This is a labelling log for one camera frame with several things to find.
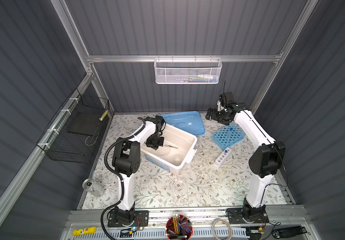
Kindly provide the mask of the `white plastic storage bin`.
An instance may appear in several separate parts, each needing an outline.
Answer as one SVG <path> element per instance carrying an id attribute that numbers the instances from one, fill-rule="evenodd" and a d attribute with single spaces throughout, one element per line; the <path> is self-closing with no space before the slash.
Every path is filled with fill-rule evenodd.
<path id="1" fill-rule="evenodd" d="M 194 147 L 197 137 L 169 124 L 163 130 L 162 136 L 162 147 L 154 150 L 143 145 L 141 155 L 169 173 L 179 175 L 185 164 L 191 163 L 196 153 Z"/>

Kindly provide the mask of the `white test tube rack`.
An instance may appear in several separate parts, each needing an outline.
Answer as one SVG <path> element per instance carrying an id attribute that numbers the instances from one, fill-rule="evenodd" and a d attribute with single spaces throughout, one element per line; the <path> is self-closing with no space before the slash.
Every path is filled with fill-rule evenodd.
<path id="1" fill-rule="evenodd" d="M 229 150 L 228 155 L 224 155 L 225 150 Z M 213 163 L 213 166 L 217 169 L 219 169 L 232 154 L 232 149 L 226 148 L 225 150 L 216 158 L 215 162 Z"/>

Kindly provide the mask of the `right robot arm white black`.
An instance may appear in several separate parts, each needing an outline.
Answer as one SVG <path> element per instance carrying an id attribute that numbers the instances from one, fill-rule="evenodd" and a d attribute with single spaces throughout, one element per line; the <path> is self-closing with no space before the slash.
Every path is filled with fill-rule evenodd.
<path id="1" fill-rule="evenodd" d="M 282 167 L 285 145 L 277 142 L 263 129 L 244 103 L 225 107 L 219 103 L 218 106 L 218 110 L 209 108 L 205 118 L 224 125 L 235 122 L 254 146 L 254 153 L 248 161 L 253 176 L 239 215 L 246 223 L 254 223 L 257 220 L 267 223 L 264 199 L 267 187 L 272 185 L 274 175 Z"/>

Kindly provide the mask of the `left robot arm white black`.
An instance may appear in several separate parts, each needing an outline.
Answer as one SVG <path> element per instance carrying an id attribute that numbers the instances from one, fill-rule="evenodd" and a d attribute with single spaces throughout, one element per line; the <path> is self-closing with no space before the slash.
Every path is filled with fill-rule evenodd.
<path id="1" fill-rule="evenodd" d="M 119 203 L 114 207 L 114 215 L 118 219 L 131 223 L 135 218 L 135 202 L 133 199 L 134 174 L 141 162 L 141 147 L 157 150 L 164 144 L 162 132 L 165 120 L 161 116 L 139 118 L 142 125 L 125 138 L 118 138 L 112 145 L 114 149 L 112 166 L 120 180 Z"/>

